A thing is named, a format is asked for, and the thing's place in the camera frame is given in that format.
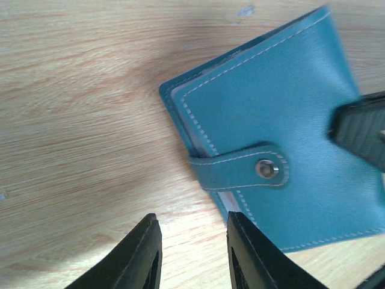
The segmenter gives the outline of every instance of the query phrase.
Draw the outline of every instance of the black object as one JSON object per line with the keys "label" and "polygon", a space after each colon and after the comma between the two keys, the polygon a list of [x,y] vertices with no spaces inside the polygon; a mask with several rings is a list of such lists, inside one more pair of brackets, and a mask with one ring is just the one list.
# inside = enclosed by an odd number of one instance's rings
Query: black object
{"label": "black object", "polygon": [[146,215],[99,263],[67,289],[155,289],[162,266],[162,233],[155,214]]}
{"label": "black object", "polygon": [[337,109],[330,137],[339,146],[385,172],[385,92]]}
{"label": "black object", "polygon": [[[227,248],[233,289],[327,288],[291,261],[243,214],[230,212]],[[68,289],[158,289],[162,234],[155,214],[146,215],[99,263]],[[382,267],[357,289],[384,289]]]}

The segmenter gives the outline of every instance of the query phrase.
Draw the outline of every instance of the leather wallet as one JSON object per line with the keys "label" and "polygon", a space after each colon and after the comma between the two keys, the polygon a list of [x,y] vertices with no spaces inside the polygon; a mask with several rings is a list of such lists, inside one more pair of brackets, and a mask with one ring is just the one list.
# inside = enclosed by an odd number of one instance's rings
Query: leather wallet
{"label": "leather wallet", "polygon": [[330,7],[193,70],[159,93],[202,188],[282,252],[385,232],[381,172],[328,137],[361,101]]}

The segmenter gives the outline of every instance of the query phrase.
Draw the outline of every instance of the wallet strap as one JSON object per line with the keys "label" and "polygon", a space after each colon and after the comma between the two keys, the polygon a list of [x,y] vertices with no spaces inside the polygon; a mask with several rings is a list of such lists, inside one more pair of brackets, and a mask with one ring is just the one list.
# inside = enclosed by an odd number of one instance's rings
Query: wallet strap
{"label": "wallet strap", "polygon": [[255,186],[281,187],[289,179],[289,163],[276,146],[265,145],[220,155],[188,159],[204,190]]}

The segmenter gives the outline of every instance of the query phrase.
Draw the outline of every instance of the snap button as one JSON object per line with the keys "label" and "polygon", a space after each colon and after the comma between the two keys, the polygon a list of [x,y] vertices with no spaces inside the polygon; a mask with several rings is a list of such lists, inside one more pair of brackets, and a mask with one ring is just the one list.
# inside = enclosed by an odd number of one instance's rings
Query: snap button
{"label": "snap button", "polygon": [[264,179],[272,179],[278,175],[279,168],[271,160],[260,160],[255,166],[257,174]]}

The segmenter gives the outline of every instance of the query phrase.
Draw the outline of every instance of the wood grain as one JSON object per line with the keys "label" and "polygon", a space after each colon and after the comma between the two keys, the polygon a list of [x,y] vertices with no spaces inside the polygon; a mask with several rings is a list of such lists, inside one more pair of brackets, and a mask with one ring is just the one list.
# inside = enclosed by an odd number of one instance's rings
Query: wood grain
{"label": "wood grain", "polygon": [[[156,213],[161,288],[230,288],[224,223],[157,89],[322,4],[1,1],[0,287],[63,288]],[[385,3],[331,6],[362,92],[383,89]],[[353,288],[385,261],[385,236],[289,256]]]}

